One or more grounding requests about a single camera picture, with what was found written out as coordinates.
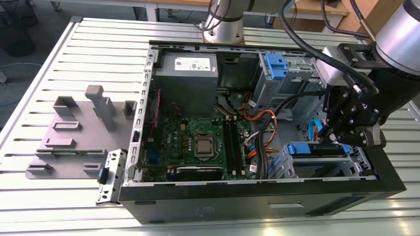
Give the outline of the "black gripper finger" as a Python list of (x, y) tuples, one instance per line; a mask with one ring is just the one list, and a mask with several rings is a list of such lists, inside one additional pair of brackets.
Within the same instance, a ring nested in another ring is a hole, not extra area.
[(379, 125), (359, 126), (353, 130), (344, 130), (333, 133), (339, 143), (367, 147), (385, 147), (385, 137)]
[(352, 118), (356, 113), (353, 89), (344, 86), (327, 86), (323, 111), (327, 114), (325, 125), (320, 131), (320, 143), (339, 142), (353, 144), (356, 137)]

